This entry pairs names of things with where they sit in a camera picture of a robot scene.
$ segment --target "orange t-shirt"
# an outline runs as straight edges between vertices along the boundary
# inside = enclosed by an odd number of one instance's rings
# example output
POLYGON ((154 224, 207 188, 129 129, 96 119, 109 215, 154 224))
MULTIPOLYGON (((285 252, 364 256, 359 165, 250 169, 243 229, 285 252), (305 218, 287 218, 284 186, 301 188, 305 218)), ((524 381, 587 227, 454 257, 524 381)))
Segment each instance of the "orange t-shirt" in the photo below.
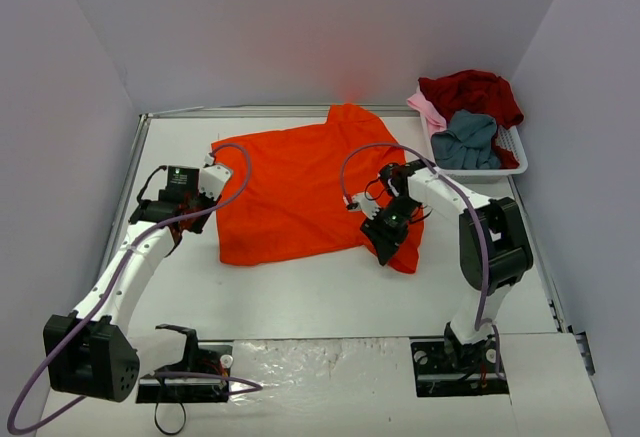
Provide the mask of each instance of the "orange t-shirt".
MULTIPOLYGON (((223 142, 244 146, 253 170, 245 191, 216 213, 221 262, 256 265, 359 245, 374 252, 360 231, 366 217, 346 210, 340 167, 361 145, 396 142, 378 116, 353 104, 334 105, 324 124, 232 137, 212 147, 223 142)), ((224 191, 231 195, 246 175, 242 154, 222 149, 216 158, 234 171, 224 191)), ((374 147, 358 153, 347 164, 347 191, 362 192, 390 162, 405 163, 404 151, 374 147)), ((381 190, 379 182, 369 188, 374 197, 381 190)), ((386 205, 388 200, 385 194, 378 202, 386 205)), ((422 222, 410 226, 407 240, 389 265, 415 272, 423 228, 422 222)))

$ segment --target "white plastic basket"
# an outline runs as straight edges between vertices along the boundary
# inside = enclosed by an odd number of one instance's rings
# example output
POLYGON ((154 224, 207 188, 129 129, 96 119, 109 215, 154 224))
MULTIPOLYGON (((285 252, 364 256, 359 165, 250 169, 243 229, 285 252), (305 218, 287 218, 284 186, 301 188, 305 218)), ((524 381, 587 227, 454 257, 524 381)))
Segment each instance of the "white plastic basket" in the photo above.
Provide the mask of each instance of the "white plastic basket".
MULTIPOLYGON (((433 155, 433 150, 431 149, 431 139, 429 139, 429 132, 427 130, 427 122, 424 118, 420 117, 420 123, 422 124, 422 133, 427 142, 427 147, 429 149, 429 155, 433 155)), ((510 175, 522 174, 527 167, 529 167, 529 162, 527 162, 527 156, 524 153, 524 148, 522 147, 522 141, 520 140, 520 135, 518 134, 518 130, 514 127, 510 129, 505 129, 504 127, 498 127, 498 138, 496 139, 496 143, 502 147, 503 149, 510 150, 513 152, 514 157, 520 164, 520 166, 516 169, 498 169, 498 170, 453 170, 453 169, 440 169, 443 174, 449 175, 460 183, 491 183, 496 182, 504 177, 508 177, 510 175)))

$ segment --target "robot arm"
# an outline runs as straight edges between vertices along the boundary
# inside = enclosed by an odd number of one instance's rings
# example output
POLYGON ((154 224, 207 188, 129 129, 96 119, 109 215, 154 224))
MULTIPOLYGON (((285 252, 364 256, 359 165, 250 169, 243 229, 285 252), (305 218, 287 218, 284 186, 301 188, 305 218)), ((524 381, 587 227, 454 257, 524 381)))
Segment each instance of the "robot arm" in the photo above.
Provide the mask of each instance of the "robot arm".
POLYGON ((93 289, 71 314, 52 316, 44 328, 49 354, 108 293, 125 253, 133 251, 104 305, 49 365, 51 387, 55 390, 121 402, 132 392, 139 376, 179 362, 188 369, 193 360, 198 345, 194 330, 161 325, 140 338, 128 338, 129 322, 160 262, 179 245, 184 231, 201 233, 209 215, 180 220, 153 231, 151 227, 214 207, 232 171, 215 164, 210 156, 202 169, 160 169, 167 170, 166 187, 160 190, 157 200, 146 200, 141 195, 145 184, 126 236, 93 289), (132 243, 145 232, 150 233, 133 248, 132 243))
POLYGON ((421 206, 431 207, 452 224, 458 224, 460 268, 469 286, 444 336, 454 367, 466 367, 492 333, 491 322, 504 297, 533 265, 520 210, 511 198, 490 199, 450 182, 466 197, 463 199, 444 180, 447 177, 434 174, 419 160, 404 165, 389 164, 381 169, 378 178, 392 197, 389 204, 380 207, 368 194, 361 193, 353 196, 353 203, 347 208, 365 213, 367 218, 360 229, 376 249, 381 265, 404 242, 411 218, 421 206), (486 243, 489 275, 485 292, 481 242, 468 203, 475 209, 486 243))

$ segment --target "red cloth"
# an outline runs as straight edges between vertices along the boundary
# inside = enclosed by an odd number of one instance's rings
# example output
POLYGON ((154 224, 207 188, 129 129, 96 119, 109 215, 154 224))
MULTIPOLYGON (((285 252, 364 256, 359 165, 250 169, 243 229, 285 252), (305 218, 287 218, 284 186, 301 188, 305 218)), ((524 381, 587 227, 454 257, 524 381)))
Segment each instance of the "red cloth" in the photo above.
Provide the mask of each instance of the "red cloth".
MULTIPOLYGON (((356 105, 334 105, 324 124, 232 137, 218 143, 222 142, 244 146, 251 156, 253 172, 236 201, 216 212, 221 262, 256 265, 360 245, 374 252, 360 231, 364 214, 345 208, 340 168, 345 157, 364 144, 395 142, 378 116, 356 105)), ((242 154, 222 149, 216 157, 234 170, 224 192, 230 195, 245 176, 242 154)), ((345 172, 347 191, 362 192, 390 162, 404 163, 404 152, 375 147, 354 156, 345 172)), ((379 183, 369 188, 375 196, 381 190, 379 183)), ((385 205, 388 200, 384 195, 379 202, 385 205)), ((423 229, 422 222, 410 226, 407 240, 389 265, 404 273, 416 271, 423 229)))
MULTIPOLYGON (((422 77, 418 82, 420 91, 447 122, 451 121, 458 110, 489 114, 496 119, 498 125, 506 129, 524 120, 509 82, 491 72, 463 70, 439 79, 422 77)), ((492 147, 502 162, 502 168, 519 167, 520 164, 511 151, 496 145, 495 137, 492 147)))

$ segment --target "blue-gray towel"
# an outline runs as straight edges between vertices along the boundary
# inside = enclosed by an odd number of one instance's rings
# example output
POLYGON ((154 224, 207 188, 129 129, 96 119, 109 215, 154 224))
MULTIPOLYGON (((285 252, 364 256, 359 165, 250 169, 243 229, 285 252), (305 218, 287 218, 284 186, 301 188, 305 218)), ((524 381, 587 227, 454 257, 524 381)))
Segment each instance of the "blue-gray towel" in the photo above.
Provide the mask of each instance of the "blue-gray towel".
POLYGON ((499 169, 500 159, 491 149, 497 129, 490 115, 459 110, 447 130, 431 136, 436 163, 443 169, 499 169))

